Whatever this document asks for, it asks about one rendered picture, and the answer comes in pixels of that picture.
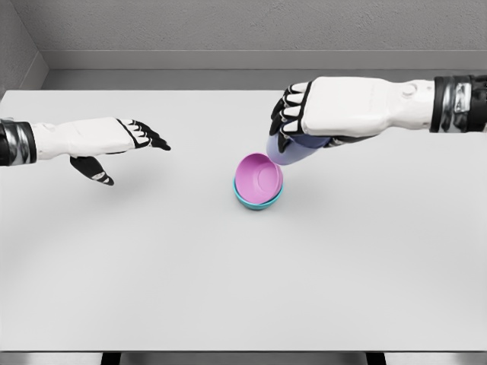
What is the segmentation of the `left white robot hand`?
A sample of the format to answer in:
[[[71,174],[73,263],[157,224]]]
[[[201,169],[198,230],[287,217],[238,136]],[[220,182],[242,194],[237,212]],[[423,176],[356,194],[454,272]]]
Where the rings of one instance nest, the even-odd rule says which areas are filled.
[[[68,130],[68,146],[70,164],[88,179],[106,186],[114,181],[97,156],[146,147],[170,150],[169,144],[143,122],[113,117],[73,122]]]

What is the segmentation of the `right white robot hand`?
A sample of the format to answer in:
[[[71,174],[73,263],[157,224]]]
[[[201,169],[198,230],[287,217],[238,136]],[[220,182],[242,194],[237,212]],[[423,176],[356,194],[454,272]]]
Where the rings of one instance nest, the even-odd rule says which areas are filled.
[[[269,134],[283,153],[298,137],[330,138],[333,146],[379,135],[391,126],[392,83],[380,78],[318,77],[292,84],[271,112]]]

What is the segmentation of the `lavender cup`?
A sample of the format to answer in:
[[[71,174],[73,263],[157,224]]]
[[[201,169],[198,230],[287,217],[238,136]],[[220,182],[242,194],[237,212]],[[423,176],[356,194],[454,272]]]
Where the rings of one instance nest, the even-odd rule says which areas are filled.
[[[331,137],[296,135],[292,138],[283,138],[285,149],[279,151],[279,141],[282,135],[278,132],[269,136],[266,144],[266,154],[269,159],[278,165],[290,165],[303,160],[330,143]]]

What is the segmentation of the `pink bowl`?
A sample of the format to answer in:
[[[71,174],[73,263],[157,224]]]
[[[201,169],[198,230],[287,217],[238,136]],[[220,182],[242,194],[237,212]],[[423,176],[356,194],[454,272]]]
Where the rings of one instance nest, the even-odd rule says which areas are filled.
[[[280,167],[265,154],[252,153],[238,164],[234,181],[245,201],[260,205],[277,196],[283,184],[283,175]]]

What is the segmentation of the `teal bowl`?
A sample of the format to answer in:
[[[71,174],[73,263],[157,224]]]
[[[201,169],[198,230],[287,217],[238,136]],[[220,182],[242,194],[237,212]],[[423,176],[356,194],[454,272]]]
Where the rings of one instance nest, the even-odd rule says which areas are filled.
[[[262,211],[262,210],[265,210],[269,207],[271,207],[272,205],[274,205],[278,199],[280,198],[281,194],[282,194],[282,191],[284,190],[284,186],[282,186],[279,190],[279,192],[273,197],[271,198],[270,200],[268,200],[267,202],[264,202],[264,203],[260,203],[260,204],[254,204],[254,203],[251,203],[247,200],[245,200],[241,195],[240,193],[238,192],[237,190],[237,186],[236,186],[236,182],[235,180],[233,180],[232,182],[232,187],[233,187],[233,191],[234,191],[234,194],[237,198],[237,200],[245,207],[245,208],[248,208],[252,211]]]

